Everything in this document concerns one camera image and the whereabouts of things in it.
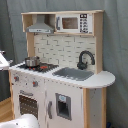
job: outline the faucet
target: faucet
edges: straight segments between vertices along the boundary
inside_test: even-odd
[[[78,69],[83,70],[83,69],[86,69],[86,68],[87,68],[87,62],[86,62],[86,63],[83,63],[83,62],[82,62],[82,56],[83,56],[85,53],[88,54],[88,55],[91,57],[91,60],[92,60],[92,63],[91,63],[91,64],[92,64],[92,65],[95,65],[95,59],[94,59],[92,53],[89,52],[89,51],[82,51],[82,52],[80,53],[80,56],[79,56],[79,63],[77,64]]]

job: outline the microwave door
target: microwave door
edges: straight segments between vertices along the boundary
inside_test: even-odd
[[[57,32],[80,33],[79,14],[58,14],[56,23]]]

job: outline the oven door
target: oven door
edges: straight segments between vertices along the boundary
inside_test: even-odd
[[[80,14],[57,14],[56,31],[80,33]]]
[[[13,101],[15,118],[23,114],[33,114],[40,127],[45,128],[44,93],[13,85]]]

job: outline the stovetop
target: stovetop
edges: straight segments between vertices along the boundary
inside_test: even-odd
[[[30,70],[30,71],[34,71],[34,72],[41,72],[41,73],[45,73],[48,72],[54,68],[57,68],[58,65],[53,65],[53,64],[47,64],[47,63],[40,63],[39,66],[36,67],[28,67],[25,64],[18,66],[17,68],[21,68],[24,70]]]

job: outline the range hood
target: range hood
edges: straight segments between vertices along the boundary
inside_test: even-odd
[[[45,24],[45,15],[37,15],[37,22],[26,28],[26,32],[54,33],[54,29]]]

